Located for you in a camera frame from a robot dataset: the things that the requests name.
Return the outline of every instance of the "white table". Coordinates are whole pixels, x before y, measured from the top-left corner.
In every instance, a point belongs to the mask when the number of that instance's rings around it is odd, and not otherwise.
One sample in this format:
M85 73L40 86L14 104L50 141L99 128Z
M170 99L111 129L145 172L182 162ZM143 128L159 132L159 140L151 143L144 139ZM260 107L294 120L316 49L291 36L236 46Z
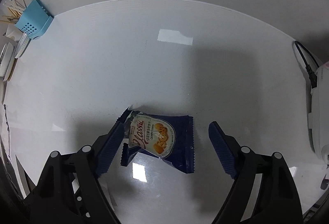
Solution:
M212 121L256 153L281 152L305 212L323 193L326 165L310 145L309 90L292 42L262 21L197 1L112 0L67 11L31 42L8 83L11 159L37 183L51 151L92 144L128 106L189 114L194 174L138 154L142 182L117 153L106 178L122 223L211 223L232 184L208 139Z

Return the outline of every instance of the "white machine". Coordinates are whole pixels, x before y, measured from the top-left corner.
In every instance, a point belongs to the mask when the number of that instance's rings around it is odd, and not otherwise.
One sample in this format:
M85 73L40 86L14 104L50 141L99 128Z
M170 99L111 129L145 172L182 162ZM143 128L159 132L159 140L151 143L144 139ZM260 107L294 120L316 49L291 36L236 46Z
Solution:
M315 72L317 86L311 89L312 112L308 127L312 129L314 150L319 159L329 164L329 61Z

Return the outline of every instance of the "blue snack wrapper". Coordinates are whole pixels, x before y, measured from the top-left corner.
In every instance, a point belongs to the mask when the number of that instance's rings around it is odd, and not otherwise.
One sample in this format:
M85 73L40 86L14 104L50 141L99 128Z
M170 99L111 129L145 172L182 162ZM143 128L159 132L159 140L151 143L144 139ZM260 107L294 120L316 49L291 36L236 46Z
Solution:
M125 123L121 165L137 153L157 157L184 173L194 172L193 117L164 116L131 111Z

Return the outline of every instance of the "black cord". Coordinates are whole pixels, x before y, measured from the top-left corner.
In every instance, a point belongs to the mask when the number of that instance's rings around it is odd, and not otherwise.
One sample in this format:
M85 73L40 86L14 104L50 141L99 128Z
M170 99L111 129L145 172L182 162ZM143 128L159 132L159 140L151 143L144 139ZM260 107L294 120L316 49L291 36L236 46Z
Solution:
M305 65L306 65L306 71L309 75L309 79L310 79L310 84L312 86L312 88L316 88L317 86L317 76L316 74L313 72L312 68L310 67L310 65L307 63L307 60L305 59L304 54L302 53L302 51L300 50L299 46L300 45L303 49L305 49L305 51L310 55L310 57L313 59L313 61L315 62L316 66L319 68L319 65L317 64L315 58L312 56L312 54L307 50L307 48L305 48L300 42L295 40L295 46L298 49L298 52L300 54L300 56L302 57Z
M317 64L317 61L315 60L315 58L313 57L313 55L311 54L311 52L309 52L308 49L306 47L304 47L301 42L295 41L295 45L296 45L296 47L297 47L300 55L302 56L305 65L307 65L306 59L305 59L304 55L302 54L302 52L301 52L301 50L300 50L300 48L299 48L298 45L300 45L307 52L307 54L310 55L310 57L312 58L312 60L316 64L316 66L319 68L319 65Z

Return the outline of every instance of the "blue plastic container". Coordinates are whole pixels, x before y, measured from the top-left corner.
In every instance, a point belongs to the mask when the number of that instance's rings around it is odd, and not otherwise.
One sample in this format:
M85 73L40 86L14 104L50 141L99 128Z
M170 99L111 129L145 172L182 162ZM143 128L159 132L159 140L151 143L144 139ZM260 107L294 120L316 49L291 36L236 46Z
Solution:
M31 39L36 39L46 32L53 21L53 17L48 14L40 0L32 0L15 26Z

